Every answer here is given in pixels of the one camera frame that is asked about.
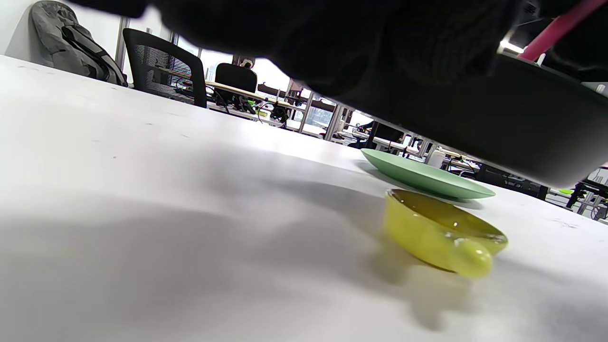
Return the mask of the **person's right hand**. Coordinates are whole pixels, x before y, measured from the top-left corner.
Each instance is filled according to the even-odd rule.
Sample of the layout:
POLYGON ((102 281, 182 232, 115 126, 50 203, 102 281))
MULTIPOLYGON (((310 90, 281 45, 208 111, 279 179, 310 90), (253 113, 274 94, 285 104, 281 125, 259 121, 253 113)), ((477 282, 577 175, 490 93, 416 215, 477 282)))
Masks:
POLYGON ((562 37, 543 64, 580 82, 606 82, 608 5, 604 3, 562 37))

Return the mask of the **person's left hand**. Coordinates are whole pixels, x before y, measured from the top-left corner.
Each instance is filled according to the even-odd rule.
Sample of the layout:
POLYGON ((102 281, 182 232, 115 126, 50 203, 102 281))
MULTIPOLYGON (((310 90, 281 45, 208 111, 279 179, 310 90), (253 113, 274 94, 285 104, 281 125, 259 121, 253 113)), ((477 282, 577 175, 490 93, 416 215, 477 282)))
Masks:
POLYGON ((521 0, 77 0, 139 18, 157 9, 190 43, 266 58, 331 97, 374 67, 415 84, 486 74, 521 0))

